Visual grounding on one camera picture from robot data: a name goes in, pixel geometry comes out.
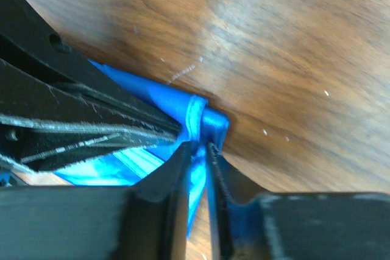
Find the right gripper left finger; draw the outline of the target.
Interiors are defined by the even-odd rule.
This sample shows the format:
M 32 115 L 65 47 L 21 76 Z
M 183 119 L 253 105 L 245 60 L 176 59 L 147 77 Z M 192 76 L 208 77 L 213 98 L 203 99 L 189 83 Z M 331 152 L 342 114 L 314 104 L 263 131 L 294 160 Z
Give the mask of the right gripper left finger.
M 184 259 L 191 149 L 133 186 L 1 188 L 1 258 Z

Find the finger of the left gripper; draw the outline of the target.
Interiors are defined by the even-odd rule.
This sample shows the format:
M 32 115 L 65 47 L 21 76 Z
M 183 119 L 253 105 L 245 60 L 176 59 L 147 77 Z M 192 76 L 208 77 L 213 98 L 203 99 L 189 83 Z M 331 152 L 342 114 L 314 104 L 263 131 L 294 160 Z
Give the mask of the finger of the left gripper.
M 49 132 L 178 132 L 63 42 L 26 0 L 1 0 L 1 122 Z
M 49 172 L 117 150 L 173 143 L 180 125 L 93 65 L 42 79 L 1 62 L 1 166 Z

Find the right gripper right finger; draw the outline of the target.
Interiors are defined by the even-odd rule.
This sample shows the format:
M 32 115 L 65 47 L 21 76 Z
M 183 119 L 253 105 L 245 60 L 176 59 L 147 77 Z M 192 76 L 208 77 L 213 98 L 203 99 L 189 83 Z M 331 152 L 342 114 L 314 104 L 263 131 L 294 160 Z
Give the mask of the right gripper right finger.
M 213 259 L 388 259 L 389 195 L 270 192 L 209 143 Z

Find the blue cloth napkin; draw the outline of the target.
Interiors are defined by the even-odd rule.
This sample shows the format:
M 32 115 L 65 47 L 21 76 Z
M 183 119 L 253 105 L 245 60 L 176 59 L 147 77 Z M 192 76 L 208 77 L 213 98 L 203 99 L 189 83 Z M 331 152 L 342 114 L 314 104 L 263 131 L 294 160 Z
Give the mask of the blue cloth napkin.
M 219 149 L 223 146 L 230 125 L 228 117 L 210 107 L 204 97 L 109 65 L 95 61 L 92 65 L 130 94 L 175 119 L 182 130 L 177 141 L 170 146 L 120 150 L 64 167 L 56 171 L 55 175 L 74 185 L 131 186 L 165 163 L 182 142 L 192 141 L 187 229 L 191 231 L 206 182 L 205 146 L 207 142 L 214 143 Z

